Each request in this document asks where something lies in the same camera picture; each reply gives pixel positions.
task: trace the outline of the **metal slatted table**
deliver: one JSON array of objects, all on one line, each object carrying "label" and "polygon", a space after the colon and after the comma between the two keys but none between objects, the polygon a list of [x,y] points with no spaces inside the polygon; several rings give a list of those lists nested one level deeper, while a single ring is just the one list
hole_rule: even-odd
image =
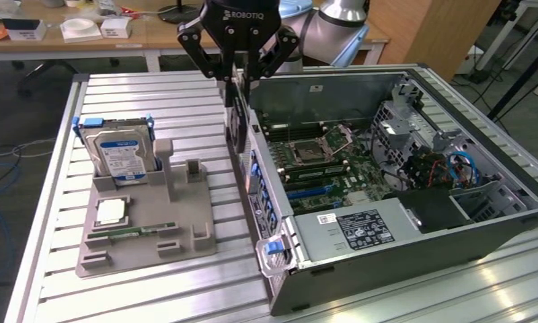
[{"label": "metal slatted table", "polygon": [[[419,70],[510,157],[526,152],[431,71]],[[93,166],[70,118],[151,114],[170,138],[172,164],[200,158],[218,253],[79,279],[74,274]],[[440,127],[450,123],[435,110]],[[530,174],[538,164],[520,161]],[[538,322],[538,228],[470,264],[388,285],[287,316],[267,315],[267,295],[248,240],[223,138],[223,106],[196,72],[91,75],[70,90],[6,322]]]}]

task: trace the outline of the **gray carpet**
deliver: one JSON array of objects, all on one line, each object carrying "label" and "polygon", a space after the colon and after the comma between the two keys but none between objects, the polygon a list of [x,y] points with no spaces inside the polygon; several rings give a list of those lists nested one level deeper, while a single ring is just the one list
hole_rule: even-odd
[{"label": "gray carpet", "polygon": [[[479,46],[488,46],[498,30],[498,26],[486,28],[478,39]],[[519,37],[520,34],[518,32],[510,34],[508,40],[506,40],[498,54],[504,51],[507,45]],[[512,69],[502,74],[503,81],[495,82],[490,86],[484,95],[486,101],[490,104],[498,101],[536,53],[538,44],[534,43]],[[144,62],[142,59],[126,58],[119,60],[121,65],[114,68],[110,67],[107,59],[77,60],[71,61],[71,64],[82,73],[129,73],[144,71]],[[170,70],[192,68],[186,57],[166,59],[163,65]],[[15,71],[9,62],[0,63],[0,145],[27,143],[29,141],[55,136],[70,88],[71,75],[59,67],[51,69],[33,82],[30,86],[33,96],[30,98],[19,98],[14,92],[15,82],[34,66],[37,66],[37,62],[26,62],[25,70]],[[455,80],[462,84],[467,83],[460,77],[456,77]],[[538,74],[528,83],[535,84],[536,82]],[[487,82],[474,85],[474,87],[478,91],[482,91],[486,84]],[[528,86],[523,88],[522,93],[528,89]],[[476,93],[468,87],[456,87],[456,89],[470,101],[476,98]],[[486,111],[482,101],[476,106]],[[538,97],[534,94],[520,102],[503,119],[503,122],[514,139],[538,158]],[[47,151],[50,147],[51,145],[39,145],[29,149],[26,153]],[[0,162],[11,161],[11,157],[0,159]],[[9,294],[11,293],[11,284],[39,198],[47,161],[49,157],[23,159],[19,163],[19,180],[0,195],[0,210],[9,223],[15,251],[13,265],[6,269],[5,274],[0,276],[0,322],[3,320]],[[6,262],[5,249],[3,235],[0,232],[0,268],[2,268]]]}]

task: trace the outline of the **gray 3d-printed holder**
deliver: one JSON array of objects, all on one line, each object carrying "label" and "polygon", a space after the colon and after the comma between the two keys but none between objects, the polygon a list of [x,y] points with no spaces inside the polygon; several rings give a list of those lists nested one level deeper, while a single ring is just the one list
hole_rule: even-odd
[{"label": "gray 3d-printed holder", "polygon": [[[216,251],[204,166],[191,159],[171,168],[172,145],[167,139],[154,141],[152,151],[162,170],[146,174],[146,184],[115,186],[110,176],[93,179],[75,266],[79,277],[208,256]],[[115,223],[95,225],[97,208],[106,200],[123,201],[123,217]]]}]

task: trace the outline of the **motherboard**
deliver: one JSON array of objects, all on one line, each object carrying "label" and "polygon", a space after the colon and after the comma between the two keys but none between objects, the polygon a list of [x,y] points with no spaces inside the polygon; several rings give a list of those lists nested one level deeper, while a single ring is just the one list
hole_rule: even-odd
[{"label": "motherboard", "polygon": [[264,136],[295,215],[378,201],[392,191],[347,125],[283,127]]}]

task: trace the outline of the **robotiq logo text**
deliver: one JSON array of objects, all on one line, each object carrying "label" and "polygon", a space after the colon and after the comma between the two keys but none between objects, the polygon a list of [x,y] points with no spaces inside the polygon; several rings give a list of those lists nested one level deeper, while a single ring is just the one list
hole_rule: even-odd
[{"label": "robotiq logo text", "polygon": [[223,20],[228,20],[228,18],[262,20],[262,18],[264,17],[264,14],[258,12],[239,12],[224,10],[223,13],[224,13]]}]

